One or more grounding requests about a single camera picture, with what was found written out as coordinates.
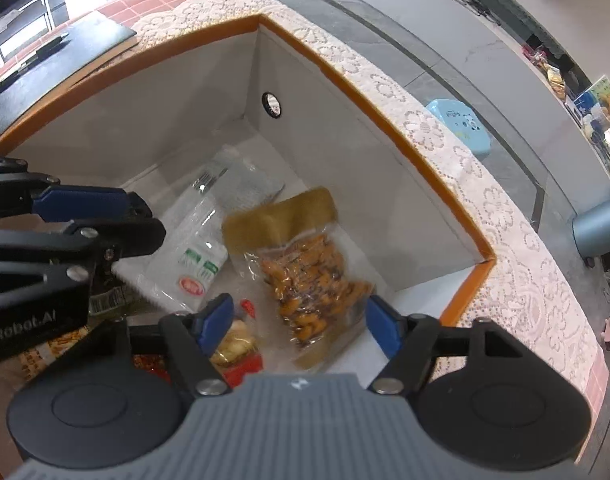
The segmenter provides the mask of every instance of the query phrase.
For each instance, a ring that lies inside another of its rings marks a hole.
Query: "gray trash can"
[[[572,231],[581,257],[610,253],[610,200],[578,215],[572,222]]]

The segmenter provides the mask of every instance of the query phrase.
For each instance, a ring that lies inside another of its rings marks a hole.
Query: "cable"
[[[489,22],[492,22],[495,25],[498,25],[498,27],[502,26],[500,20],[498,20],[496,18],[496,16],[492,15],[492,11],[490,9],[488,9],[487,7],[483,6],[477,0],[454,0],[454,1],[456,3],[458,3],[461,7],[465,7],[467,10],[476,14],[477,16],[483,16]]]

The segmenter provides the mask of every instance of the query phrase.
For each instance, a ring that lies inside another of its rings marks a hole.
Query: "blue stool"
[[[483,160],[490,154],[490,134],[471,108],[454,99],[435,99],[426,109],[461,139],[476,158]]]

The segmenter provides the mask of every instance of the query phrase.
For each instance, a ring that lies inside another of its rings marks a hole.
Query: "white package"
[[[196,312],[227,260],[221,225],[237,210],[270,202],[283,188],[224,146],[162,216],[167,235],[151,256],[120,260],[112,270],[168,312]]]

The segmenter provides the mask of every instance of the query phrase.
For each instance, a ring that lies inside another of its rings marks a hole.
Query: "barcode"
[[[198,271],[198,277],[203,280],[204,283],[211,283],[214,276],[216,276],[216,272],[213,272],[213,270],[211,270],[207,265],[201,267],[201,269]]]
[[[103,294],[89,298],[89,314],[98,316],[128,303],[123,287],[117,286]]]

